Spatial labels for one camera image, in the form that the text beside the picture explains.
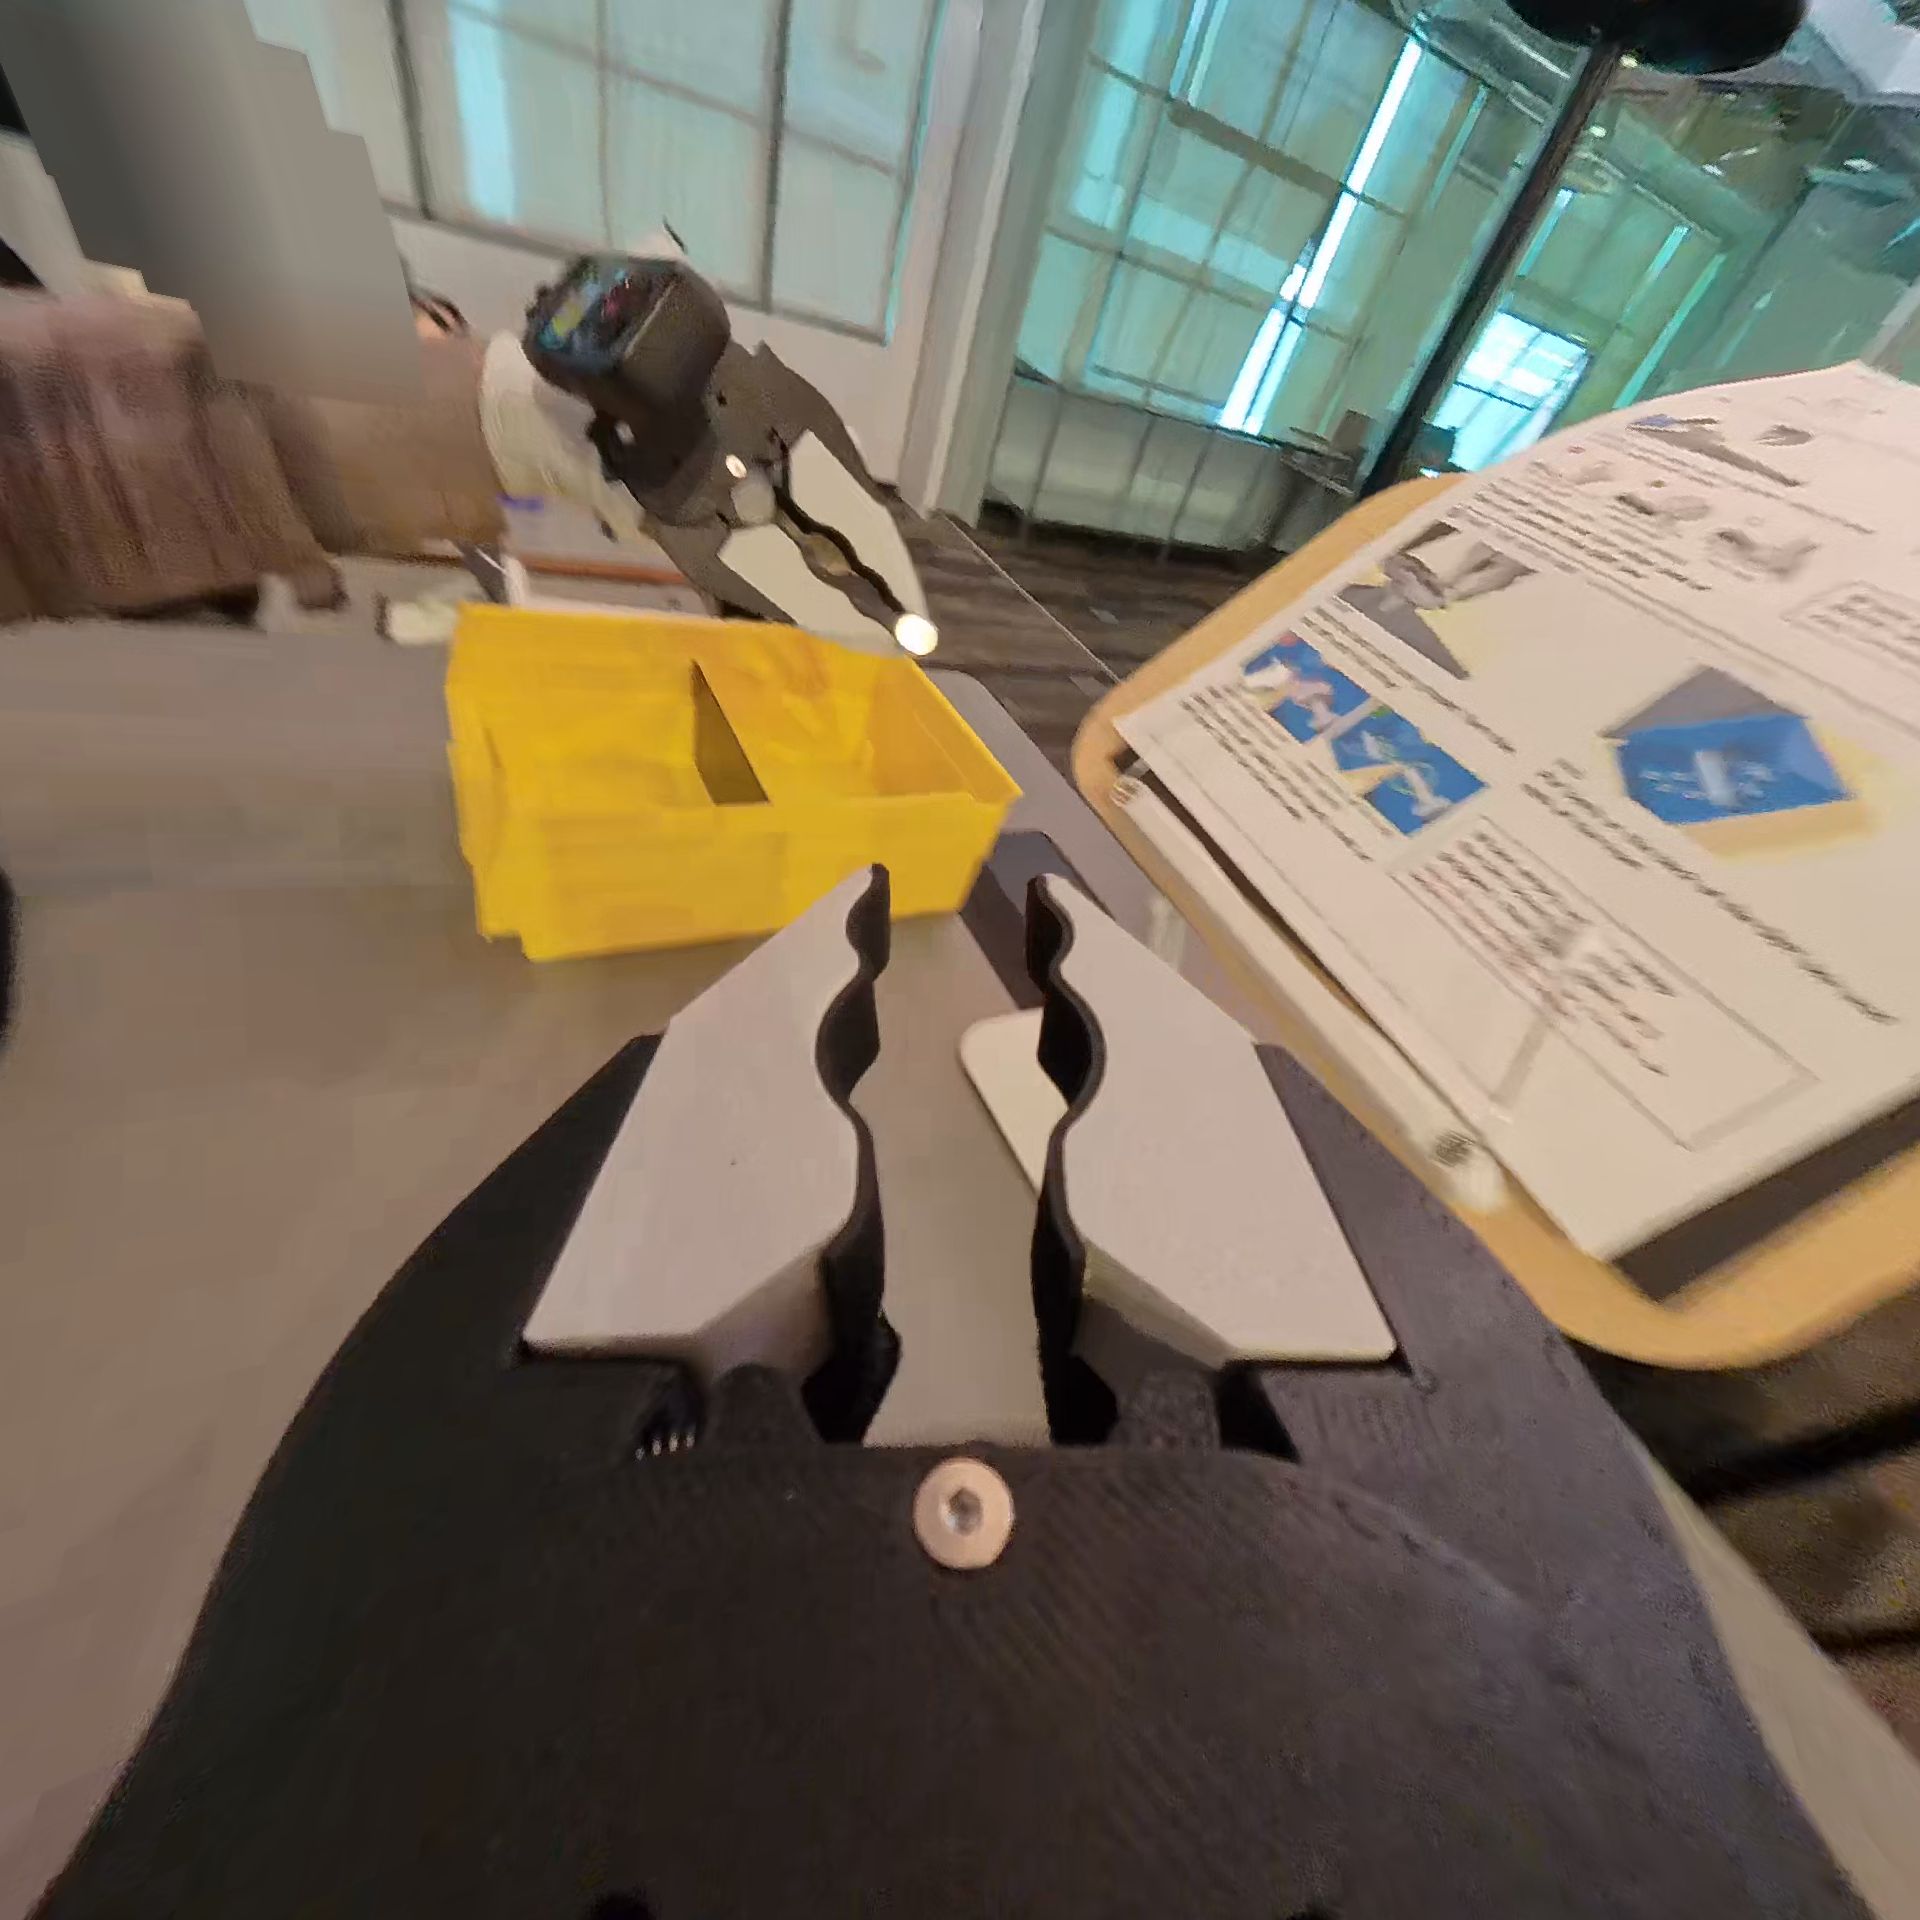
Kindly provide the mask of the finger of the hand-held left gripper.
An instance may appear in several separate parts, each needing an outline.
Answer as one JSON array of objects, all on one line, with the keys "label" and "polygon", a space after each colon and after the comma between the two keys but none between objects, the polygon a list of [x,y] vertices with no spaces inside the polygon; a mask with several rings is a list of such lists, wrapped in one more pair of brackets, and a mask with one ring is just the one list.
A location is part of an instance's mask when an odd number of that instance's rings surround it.
[{"label": "finger of the hand-held left gripper", "polygon": [[897,515],[875,488],[823,438],[784,445],[776,483],[782,523],[810,571],[865,617],[931,617],[922,575]]},{"label": "finger of the hand-held left gripper", "polygon": [[787,518],[727,528],[716,562],[808,633],[899,633],[907,617],[892,585],[858,565],[838,537]]}]

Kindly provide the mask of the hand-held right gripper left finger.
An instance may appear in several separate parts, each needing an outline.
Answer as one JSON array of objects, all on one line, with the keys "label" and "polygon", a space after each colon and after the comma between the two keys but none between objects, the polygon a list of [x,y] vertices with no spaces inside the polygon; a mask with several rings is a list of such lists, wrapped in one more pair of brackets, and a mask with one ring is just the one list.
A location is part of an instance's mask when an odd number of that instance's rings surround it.
[{"label": "hand-held right gripper left finger", "polygon": [[873,1134],[892,877],[838,881],[659,1035],[523,1326],[531,1353],[713,1386],[764,1366],[819,1432],[865,1432],[899,1366]]}]

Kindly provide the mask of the black table mat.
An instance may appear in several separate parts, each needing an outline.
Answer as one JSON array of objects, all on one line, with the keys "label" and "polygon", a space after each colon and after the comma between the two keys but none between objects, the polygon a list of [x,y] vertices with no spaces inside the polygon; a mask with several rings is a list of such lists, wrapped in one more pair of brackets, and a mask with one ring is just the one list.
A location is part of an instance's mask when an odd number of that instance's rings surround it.
[{"label": "black table mat", "polygon": [[1154,897],[1139,863],[1103,822],[1072,831],[1058,825],[1001,831],[958,919],[1019,1011],[1043,1008],[1043,989],[1027,965],[1027,896],[1038,877],[1068,880],[1136,937],[1146,937]]}]

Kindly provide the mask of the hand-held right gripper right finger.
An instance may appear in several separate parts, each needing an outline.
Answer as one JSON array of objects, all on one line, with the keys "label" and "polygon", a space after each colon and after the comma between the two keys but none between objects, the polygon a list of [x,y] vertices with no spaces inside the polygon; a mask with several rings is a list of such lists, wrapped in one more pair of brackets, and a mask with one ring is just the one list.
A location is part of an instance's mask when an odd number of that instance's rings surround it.
[{"label": "hand-held right gripper right finger", "polygon": [[1032,1301],[1048,1435],[1103,1445],[1160,1375],[1266,1432],[1259,1373],[1401,1344],[1255,1037],[1075,881],[1032,880],[1048,1129]]}]

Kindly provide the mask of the person's left hand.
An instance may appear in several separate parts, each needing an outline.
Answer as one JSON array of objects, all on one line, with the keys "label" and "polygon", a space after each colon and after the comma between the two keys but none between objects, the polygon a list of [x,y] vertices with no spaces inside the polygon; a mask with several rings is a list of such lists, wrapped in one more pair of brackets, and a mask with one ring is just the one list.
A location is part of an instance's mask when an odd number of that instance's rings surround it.
[{"label": "person's left hand", "polygon": [[593,408],[547,382],[521,337],[488,337],[478,377],[478,415],[504,496],[558,499],[587,512],[609,537],[640,538],[646,515],[634,493],[593,442]]}]

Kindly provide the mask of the black tripod pole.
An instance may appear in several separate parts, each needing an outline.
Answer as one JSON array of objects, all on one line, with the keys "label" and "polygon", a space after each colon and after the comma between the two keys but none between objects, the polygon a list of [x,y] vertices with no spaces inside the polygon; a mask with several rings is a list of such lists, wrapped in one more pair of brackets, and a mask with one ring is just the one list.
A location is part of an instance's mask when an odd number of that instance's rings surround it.
[{"label": "black tripod pole", "polygon": [[1473,271],[1447,309],[1401,408],[1358,481],[1358,498],[1394,486],[1456,366],[1480,336],[1504,275],[1544,218],[1562,173],[1617,70],[1634,59],[1662,72],[1715,77],[1777,56],[1802,30],[1807,1],[1508,1],[1527,30],[1576,49],[1564,102],[1521,169]]}]

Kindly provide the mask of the person's left forearm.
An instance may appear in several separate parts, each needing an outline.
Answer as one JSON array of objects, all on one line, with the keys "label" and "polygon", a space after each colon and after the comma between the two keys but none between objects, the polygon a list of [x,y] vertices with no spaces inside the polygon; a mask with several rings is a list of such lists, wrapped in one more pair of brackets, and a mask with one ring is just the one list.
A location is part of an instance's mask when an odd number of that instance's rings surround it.
[{"label": "person's left forearm", "polygon": [[3,297],[3,618],[345,599],[343,557],[495,543],[482,346],[417,325],[420,393],[311,399],[222,374],[188,305]]}]

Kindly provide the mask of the printed instruction sheet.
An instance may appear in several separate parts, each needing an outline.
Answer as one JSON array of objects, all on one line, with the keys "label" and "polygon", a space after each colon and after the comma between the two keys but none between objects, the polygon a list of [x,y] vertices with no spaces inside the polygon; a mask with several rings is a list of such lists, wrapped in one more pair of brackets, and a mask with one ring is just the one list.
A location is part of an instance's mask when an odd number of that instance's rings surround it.
[{"label": "printed instruction sheet", "polygon": [[1681,393],[1456,480],[1121,722],[1586,1254],[1915,1102],[1919,391]]}]

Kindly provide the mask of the yellow plastic bin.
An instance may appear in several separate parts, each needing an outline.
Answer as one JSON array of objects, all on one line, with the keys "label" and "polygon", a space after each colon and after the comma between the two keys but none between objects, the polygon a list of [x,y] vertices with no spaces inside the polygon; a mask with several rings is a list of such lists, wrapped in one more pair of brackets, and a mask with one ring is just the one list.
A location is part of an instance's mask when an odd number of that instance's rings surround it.
[{"label": "yellow plastic bin", "polygon": [[468,606],[443,695],[475,922],[537,961],[770,934],[872,865],[952,914],[1022,794],[918,663],[792,626]]}]

